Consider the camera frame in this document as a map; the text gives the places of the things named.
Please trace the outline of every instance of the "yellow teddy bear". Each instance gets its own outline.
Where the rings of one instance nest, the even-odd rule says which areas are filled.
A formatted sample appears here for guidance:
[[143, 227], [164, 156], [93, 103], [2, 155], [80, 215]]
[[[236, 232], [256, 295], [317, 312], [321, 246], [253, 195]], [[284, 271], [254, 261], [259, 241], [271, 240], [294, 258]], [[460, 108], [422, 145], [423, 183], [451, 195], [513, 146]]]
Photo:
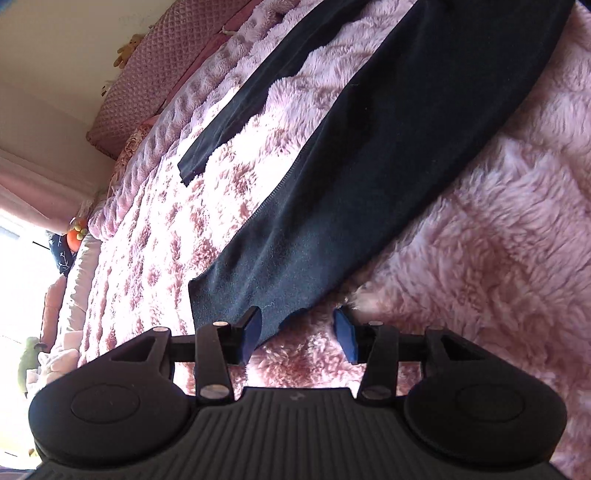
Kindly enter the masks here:
[[129, 43], [117, 50], [117, 53], [120, 55], [117, 57], [117, 60], [115, 60], [113, 67], [119, 67], [120, 69], [124, 68], [127, 65], [127, 61], [131, 57], [131, 54], [135, 51], [139, 45], [139, 42], [141, 42], [144, 37], [145, 35], [136, 33], [133, 37], [131, 37]]

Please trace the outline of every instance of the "white wall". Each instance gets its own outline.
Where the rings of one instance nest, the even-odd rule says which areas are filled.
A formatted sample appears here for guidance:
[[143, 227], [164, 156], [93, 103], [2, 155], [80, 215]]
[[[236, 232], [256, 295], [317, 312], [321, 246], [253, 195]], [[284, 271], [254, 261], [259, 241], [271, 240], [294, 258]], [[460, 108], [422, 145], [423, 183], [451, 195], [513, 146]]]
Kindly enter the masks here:
[[0, 80], [88, 127], [117, 49], [173, 0], [14, 0], [0, 14]]
[[0, 150], [51, 171], [92, 197], [108, 184], [115, 163], [90, 145], [85, 134], [83, 122], [0, 82]]

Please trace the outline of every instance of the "bedspread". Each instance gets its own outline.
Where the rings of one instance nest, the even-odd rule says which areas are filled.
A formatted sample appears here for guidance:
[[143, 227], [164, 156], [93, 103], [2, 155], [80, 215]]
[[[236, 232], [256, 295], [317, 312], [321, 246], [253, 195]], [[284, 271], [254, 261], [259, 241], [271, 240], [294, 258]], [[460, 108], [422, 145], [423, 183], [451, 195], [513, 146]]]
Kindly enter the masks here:
[[[211, 76], [195, 74], [199, 85], [180, 92], [122, 188], [92, 220], [93, 234], [110, 240], [90, 295], [81, 364], [155, 325], [193, 333], [188, 281], [281, 180], [340, 90], [411, 6], [407, 0], [368, 5], [311, 53], [299, 74], [274, 84], [263, 110], [213, 153], [202, 176], [182, 186], [180, 157], [317, 1], [289, 9], [265, 0], [253, 18], [280, 4], [283, 21], [270, 30], [267, 22], [245, 47], [241, 37], [257, 20], [247, 22], [212, 57], [235, 67], [227, 75], [212, 65]], [[211, 86], [207, 98], [204, 79]], [[591, 478], [590, 105], [591, 14], [577, 5], [535, 88], [473, 166], [402, 238], [293, 319], [245, 369], [233, 369], [237, 389], [355, 391], [363, 369], [346, 362], [330, 328], [339, 302], [404, 332], [445, 324], [560, 393], [569, 422], [553, 461], [573, 479]], [[401, 392], [416, 379], [403, 369]], [[175, 381], [194, 388], [190, 368], [177, 369]]]

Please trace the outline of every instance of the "pink bed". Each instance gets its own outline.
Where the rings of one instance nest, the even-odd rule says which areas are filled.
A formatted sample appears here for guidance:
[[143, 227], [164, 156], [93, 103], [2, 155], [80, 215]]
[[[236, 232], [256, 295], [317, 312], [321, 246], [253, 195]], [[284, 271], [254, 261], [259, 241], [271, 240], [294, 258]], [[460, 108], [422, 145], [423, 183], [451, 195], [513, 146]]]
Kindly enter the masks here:
[[[155, 325], [193, 333], [188, 281], [281, 180], [342, 87], [411, 6], [370, 4], [298, 75], [274, 84], [264, 109], [182, 186], [180, 157], [318, 2], [264, 0], [179, 91], [90, 221], [105, 243], [81, 364]], [[553, 461], [575, 480], [591, 478], [590, 105], [591, 14], [577, 4], [536, 87], [469, 171], [331, 298], [234, 369], [237, 389], [356, 391], [362, 367], [345, 361], [330, 329], [337, 303], [404, 332], [445, 324], [562, 395], [569, 423]], [[403, 372], [401, 391], [414, 373]], [[175, 381], [194, 387], [190, 368], [178, 369]]]

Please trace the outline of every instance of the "green stuffed toy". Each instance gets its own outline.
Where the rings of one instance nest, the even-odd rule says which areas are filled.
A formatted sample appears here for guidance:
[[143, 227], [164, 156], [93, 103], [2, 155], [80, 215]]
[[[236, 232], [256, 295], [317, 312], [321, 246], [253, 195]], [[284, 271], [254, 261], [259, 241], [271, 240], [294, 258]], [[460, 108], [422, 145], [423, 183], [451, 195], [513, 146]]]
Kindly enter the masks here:
[[39, 352], [47, 349], [44, 343], [39, 343], [39, 338], [29, 337], [25, 341], [25, 351], [21, 355], [18, 364], [18, 388], [27, 396], [27, 370], [37, 369], [41, 364], [37, 357]]

